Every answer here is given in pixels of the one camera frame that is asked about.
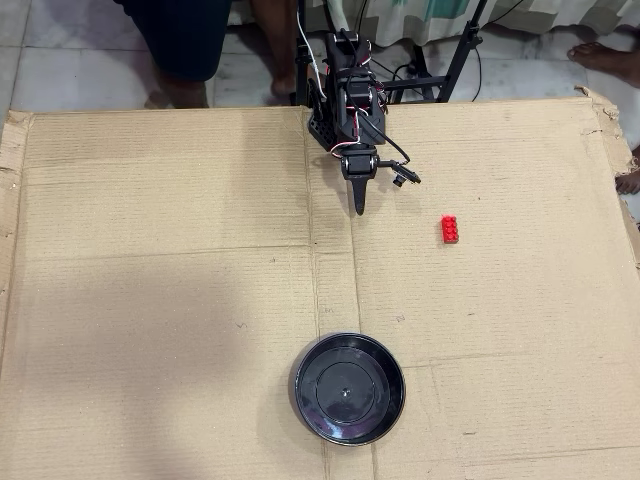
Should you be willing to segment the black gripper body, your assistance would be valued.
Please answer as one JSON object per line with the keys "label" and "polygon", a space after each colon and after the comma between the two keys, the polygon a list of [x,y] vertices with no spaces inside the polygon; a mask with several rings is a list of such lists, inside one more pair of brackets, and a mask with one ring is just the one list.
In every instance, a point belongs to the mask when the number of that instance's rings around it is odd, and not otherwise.
{"label": "black gripper body", "polygon": [[340,151],[341,171],[345,179],[368,178],[376,175],[379,156],[370,145],[350,145]]}

